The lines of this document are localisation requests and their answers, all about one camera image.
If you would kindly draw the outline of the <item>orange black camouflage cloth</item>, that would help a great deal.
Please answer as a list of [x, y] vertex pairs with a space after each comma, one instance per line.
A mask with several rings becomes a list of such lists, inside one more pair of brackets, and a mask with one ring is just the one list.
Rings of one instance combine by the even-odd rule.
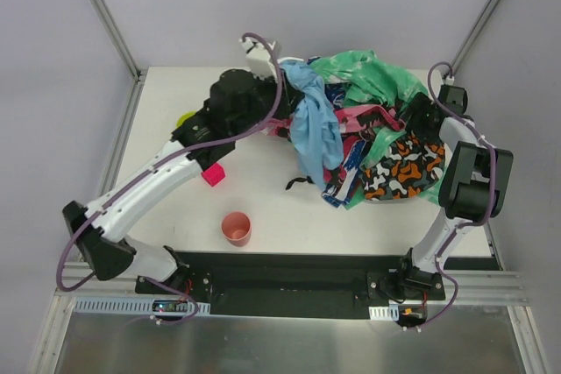
[[359, 191], [366, 201], [419, 197], [437, 202], [446, 171], [442, 140], [422, 140], [406, 131], [380, 130], [360, 164]]

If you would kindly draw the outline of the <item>green tie-dye cloth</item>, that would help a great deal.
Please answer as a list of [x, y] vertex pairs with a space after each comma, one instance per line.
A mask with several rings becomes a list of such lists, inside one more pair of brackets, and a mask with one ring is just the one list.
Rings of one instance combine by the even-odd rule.
[[[396, 115], [401, 118], [401, 111], [416, 93], [428, 96], [427, 89], [416, 76], [403, 67], [383, 62], [373, 51], [354, 50], [330, 57], [316, 57], [309, 60], [309, 64], [323, 78], [325, 86], [334, 83], [349, 85], [344, 108], [363, 104], [381, 105], [385, 109], [395, 108]], [[380, 127], [359, 133], [366, 141], [365, 155], [382, 129], [389, 128]], [[352, 208], [365, 201], [359, 188], [360, 183], [351, 201], [343, 207]]]

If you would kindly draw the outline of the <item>light blue cloth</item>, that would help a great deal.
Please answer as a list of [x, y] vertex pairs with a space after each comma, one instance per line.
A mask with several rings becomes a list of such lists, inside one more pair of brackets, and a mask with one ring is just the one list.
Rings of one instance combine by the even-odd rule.
[[325, 94], [323, 78], [311, 66], [300, 60], [284, 60], [280, 68], [289, 85], [303, 93], [289, 125], [299, 167], [324, 190], [324, 171], [338, 168], [344, 159], [339, 121]]

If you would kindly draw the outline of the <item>pink cube block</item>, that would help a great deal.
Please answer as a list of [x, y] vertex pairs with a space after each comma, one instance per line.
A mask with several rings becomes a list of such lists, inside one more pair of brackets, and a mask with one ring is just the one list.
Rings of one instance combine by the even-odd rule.
[[211, 187], [217, 186], [225, 177], [225, 170], [219, 163], [213, 164], [202, 172], [202, 178]]

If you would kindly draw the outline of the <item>magenta camouflage cloth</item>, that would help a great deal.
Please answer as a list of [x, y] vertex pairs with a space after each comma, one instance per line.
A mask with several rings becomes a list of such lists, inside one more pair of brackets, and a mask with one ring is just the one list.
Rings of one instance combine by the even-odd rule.
[[[362, 133], [375, 128], [388, 127], [392, 131], [402, 131], [406, 124], [396, 115], [395, 108], [385, 109], [381, 105], [363, 104], [334, 111], [341, 134]], [[293, 118], [273, 119], [262, 130], [268, 136], [290, 140], [289, 126]]]

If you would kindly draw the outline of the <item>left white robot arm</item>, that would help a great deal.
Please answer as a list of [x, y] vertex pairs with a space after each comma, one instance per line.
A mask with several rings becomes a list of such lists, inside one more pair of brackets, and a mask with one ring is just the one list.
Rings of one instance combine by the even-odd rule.
[[233, 152], [237, 141], [288, 118], [302, 98], [285, 71], [264, 79], [242, 69], [221, 73], [202, 107], [172, 132], [153, 159], [107, 194], [86, 205], [71, 201], [62, 209], [70, 244], [91, 270], [88, 277], [132, 276], [183, 292], [187, 264], [169, 246], [129, 238], [129, 230], [177, 187]]

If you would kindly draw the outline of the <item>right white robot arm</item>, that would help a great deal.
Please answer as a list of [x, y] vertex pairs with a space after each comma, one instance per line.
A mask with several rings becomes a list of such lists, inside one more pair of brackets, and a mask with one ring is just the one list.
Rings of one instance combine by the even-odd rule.
[[464, 88], [444, 84], [436, 99], [418, 93], [401, 113], [406, 129], [439, 138], [452, 151], [438, 193], [439, 212], [423, 239], [401, 258], [398, 300], [440, 300], [444, 263], [463, 237], [496, 217], [503, 206], [514, 154], [490, 144], [465, 112]]

